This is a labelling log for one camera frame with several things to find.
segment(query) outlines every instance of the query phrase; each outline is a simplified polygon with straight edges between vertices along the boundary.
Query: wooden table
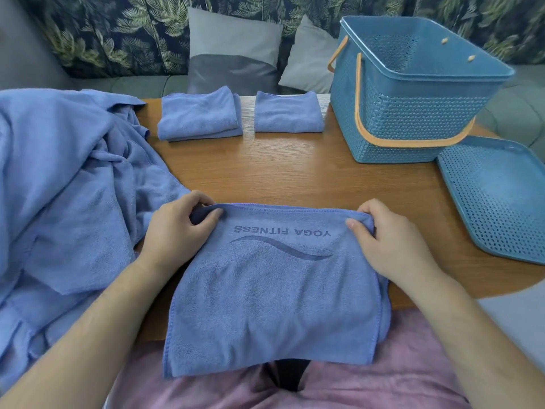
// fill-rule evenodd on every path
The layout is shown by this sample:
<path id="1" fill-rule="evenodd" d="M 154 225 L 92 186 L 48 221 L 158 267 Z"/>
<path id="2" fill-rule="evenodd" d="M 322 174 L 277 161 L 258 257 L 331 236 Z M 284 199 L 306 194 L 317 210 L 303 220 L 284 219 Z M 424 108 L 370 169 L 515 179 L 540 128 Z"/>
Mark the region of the wooden table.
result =
<path id="1" fill-rule="evenodd" d="M 518 291 L 545 278 L 543 266 L 494 257 L 473 244 L 434 162 L 358 164 L 329 106 L 329 95 L 319 95 L 324 132 L 296 135 L 254 133 L 255 97 L 241 101 L 243 137 L 162 142 L 157 138 L 161 100 L 147 100 L 137 115 L 171 172 L 189 189 L 217 202 L 356 209 L 379 198 L 418 225 L 439 265 L 474 298 Z M 479 126 L 471 134 L 495 136 Z M 168 308 L 180 278 L 178 273 L 158 296 L 140 340 L 165 338 Z M 394 309 L 413 306 L 393 284 L 390 299 Z"/>

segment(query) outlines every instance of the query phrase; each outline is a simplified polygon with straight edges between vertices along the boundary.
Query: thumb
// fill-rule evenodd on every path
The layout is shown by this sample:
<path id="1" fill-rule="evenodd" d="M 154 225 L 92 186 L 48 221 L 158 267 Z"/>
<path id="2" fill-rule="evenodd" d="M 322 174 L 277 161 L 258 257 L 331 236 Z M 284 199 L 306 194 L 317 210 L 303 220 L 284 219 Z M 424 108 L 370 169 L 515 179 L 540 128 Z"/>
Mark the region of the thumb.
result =
<path id="1" fill-rule="evenodd" d="M 196 225 L 195 228 L 199 231 L 199 233 L 206 235 L 206 237 L 208 238 L 208 235 L 210 235 L 210 233 L 214 231 L 214 228 L 216 227 L 222 213 L 222 208 L 216 208 L 211 213 L 209 213 L 206 218 L 201 221 L 200 224 Z"/>
<path id="2" fill-rule="evenodd" d="M 361 250 L 364 253 L 372 249 L 373 245 L 377 243 L 377 240 L 373 238 L 367 228 L 360 221 L 349 218 L 346 220 L 346 225 L 356 236 L 356 239 L 360 243 Z"/>

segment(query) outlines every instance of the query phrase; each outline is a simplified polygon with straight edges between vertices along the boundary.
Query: wave logo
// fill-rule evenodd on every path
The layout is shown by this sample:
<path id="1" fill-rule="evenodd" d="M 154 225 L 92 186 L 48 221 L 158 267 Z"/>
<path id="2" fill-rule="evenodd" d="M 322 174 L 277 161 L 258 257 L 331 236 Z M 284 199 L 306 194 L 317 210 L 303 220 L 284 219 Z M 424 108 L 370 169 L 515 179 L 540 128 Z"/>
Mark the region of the wave logo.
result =
<path id="1" fill-rule="evenodd" d="M 278 248 L 280 251 L 283 251 L 286 254 L 290 254 L 291 256 L 296 258 L 300 258 L 301 260 L 320 261 L 320 260 L 325 260 L 326 258 L 333 256 L 333 254 L 313 255 L 313 254 L 303 253 L 299 250 L 296 250 L 293 247 L 290 247 L 289 245 L 285 245 L 284 243 L 281 243 L 280 241 L 277 241 L 269 237 L 262 237 L 260 235 L 246 235 L 244 237 L 240 237 L 240 238 L 232 240 L 231 243 L 234 243 L 236 241 L 262 241 L 264 243 L 272 245 L 275 248 Z"/>

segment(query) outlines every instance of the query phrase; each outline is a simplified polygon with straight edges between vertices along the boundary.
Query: pink pants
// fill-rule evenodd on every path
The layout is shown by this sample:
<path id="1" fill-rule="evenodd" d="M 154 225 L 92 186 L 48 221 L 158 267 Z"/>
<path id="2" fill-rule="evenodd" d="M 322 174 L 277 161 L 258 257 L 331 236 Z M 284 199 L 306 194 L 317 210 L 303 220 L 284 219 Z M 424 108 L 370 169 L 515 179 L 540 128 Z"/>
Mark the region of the pink pants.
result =
<path id="1" fill-rule="evenodd" d="M 135 347 L 110 396 L 121 409 L 469 409 L 450 362 L 422 314 L 394 312 L 370 366 L 310 362 L 298 392 L 278 389 L 264 365 L 162 378 L 163 342 Z"/>

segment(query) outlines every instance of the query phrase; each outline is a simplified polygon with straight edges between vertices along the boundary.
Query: crumpled towel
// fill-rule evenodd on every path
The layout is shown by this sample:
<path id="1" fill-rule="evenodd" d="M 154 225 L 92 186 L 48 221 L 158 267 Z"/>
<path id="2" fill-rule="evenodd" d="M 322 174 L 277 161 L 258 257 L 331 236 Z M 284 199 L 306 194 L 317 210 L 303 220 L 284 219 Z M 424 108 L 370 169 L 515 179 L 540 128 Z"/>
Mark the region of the crumpled towel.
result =
<path id="1" fill-rule="evenodd" d="M 173 93 L 161 100 L 162 116 L 157 125 L 162 141 L 241 135 L 235 97 L 227 86 L 208 94 Z"/>
<path id="2" fill-rule="evenodd" d="M 0 394 L 135 259 L 152 213 L 189 192 L 146 142 L 143 104 L 0 92 Z"/>
<path id="3" fill-rule="evenodd" d="M 296 96 L 257 92 L 254 120 L 256 132 L 323 132 L 324 127 L 316 92 Z"/>
<path id="4" fill-rule="evenodd" d="M 169 312 L 165 377 L 299 358 L 370 364 L 391 316 L 344 209 L 218 204 L 224 214 L 181 279 Z"/>

